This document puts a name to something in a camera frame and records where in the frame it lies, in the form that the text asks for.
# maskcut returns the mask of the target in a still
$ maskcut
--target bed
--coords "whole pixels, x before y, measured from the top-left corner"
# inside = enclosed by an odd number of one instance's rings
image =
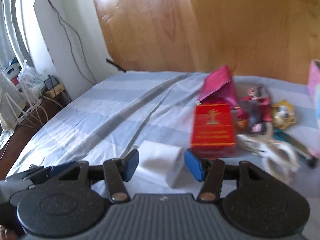
[[[144,140],[187,148],[193,122],[195,100],[207,73],[135,72],[114,75],[95,85],[73,101],[26,145],[9,171],[27,170],[31,164],[51,166],[86,160],[90,165],[122,157]],[[320,149],[319,131],[313,104],[306,86],[270,78],[236,76],[239,98],[253,84],[270,88],[273,101],[288,99],[295,106],[297,123],[287,131],[314,150]],[[248,160],[261,166],[261,159],[241,152],[240,157],[225,159],[227,164]],[[224,183],[222,194],[234,188]],[[320,197],[320,167],[312,170],[304,163],[290,184],[307,198]],[[105,195],[105,186],[93,186]],[[126,183],[131,196],[135,193],[179,193],[196,195],[201,183],[183,169],[175,189],[169,189],[133,176]]]

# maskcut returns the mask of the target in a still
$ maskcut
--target wood grain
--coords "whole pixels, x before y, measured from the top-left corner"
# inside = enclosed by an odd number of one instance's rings
[[[109,53],[126,69],[307,83],[320,58],[319,0],[94,0]]]

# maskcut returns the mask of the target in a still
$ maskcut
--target mattress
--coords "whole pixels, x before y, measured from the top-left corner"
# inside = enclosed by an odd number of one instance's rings
[[[123,157],[144,140],[187,148],[193,123],[195,100],[207,73],[132,72],[114,75],[95,85],[73,101],[26,145],[8,175],[27,170],[31,164],[51,166],[86,160],[90,165]],[[295,106],[297,123],[287,132],[314,150],[320,149],[315,111],[307,87],[284,81],[252,77],[234,77],[239,98],[249,87],[269,87],[273,102],[289,100]],[[238,157],[224,159],[237,165],[248,160],[261,166],[261,159],[239,149]],[[145,181],[136,175],[125,184],[135,193],[182,193],[197,195],[201,183],[186,168],[174,189]],[[320,168],[312,170],[304,163],[290,184],[307,198],[320,197]],[[235,182],[223,185],[222,195],[233,190]],[[105,196],[105,186],[93,186]]]

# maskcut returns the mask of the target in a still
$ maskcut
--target gray gripper base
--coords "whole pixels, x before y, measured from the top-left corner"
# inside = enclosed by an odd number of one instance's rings
[[[24,240],[39,240],[28,235]],[[192,195],[136,195],[130,203],[112,206],[92,229],[68,240],[254,240],[233,228],[212,204]],[[301,235],[277,240],[304,240]]]

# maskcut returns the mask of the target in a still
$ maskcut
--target pink pouch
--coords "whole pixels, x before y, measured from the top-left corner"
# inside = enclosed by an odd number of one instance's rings
[[[214,103],[219,100],[225,100],[230,108],[238,106],[232,74],[226,65],[212,72],[204,79],[204,84],[196,103],[199,105],[202,103]]]

